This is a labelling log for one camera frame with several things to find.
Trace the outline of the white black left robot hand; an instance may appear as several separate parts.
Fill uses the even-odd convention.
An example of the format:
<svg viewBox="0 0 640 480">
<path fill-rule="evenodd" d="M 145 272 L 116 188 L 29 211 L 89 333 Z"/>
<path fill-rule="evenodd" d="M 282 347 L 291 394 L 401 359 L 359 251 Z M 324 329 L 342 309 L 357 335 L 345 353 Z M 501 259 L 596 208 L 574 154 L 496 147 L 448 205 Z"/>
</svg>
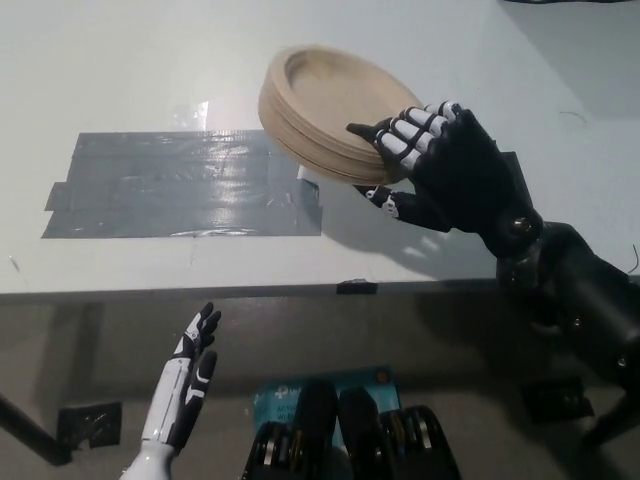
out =
<svg viewBox="0 0 640 480">
<path fill-rule="evenodd" d="M 180 452 L 198 419 L 213 376 L 217 353 L 210 349 L 221 312 L 209 302 L 193 317 L 166 361 L 143 428 L 144 441 Z"/>
</svg>

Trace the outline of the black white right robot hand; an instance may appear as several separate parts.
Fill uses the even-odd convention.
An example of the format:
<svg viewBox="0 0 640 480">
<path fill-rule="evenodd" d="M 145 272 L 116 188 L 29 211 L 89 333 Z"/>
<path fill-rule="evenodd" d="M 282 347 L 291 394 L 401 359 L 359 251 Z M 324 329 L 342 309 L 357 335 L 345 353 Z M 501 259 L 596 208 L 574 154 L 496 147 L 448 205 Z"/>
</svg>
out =
<svg viewBox="0 0 640 480">
<path fill-rule="evenodd" d="M 375 125 L 346 129 L 374 147 L 391 177 L 412 183 L 411 193 L 359 187 L 393 218 L 476 234 L 496 258 L 516 256 L 540 236 L 543 221 L 518 192 L 505 154 L 459 103 L 409 107 Z"/>
</svg>

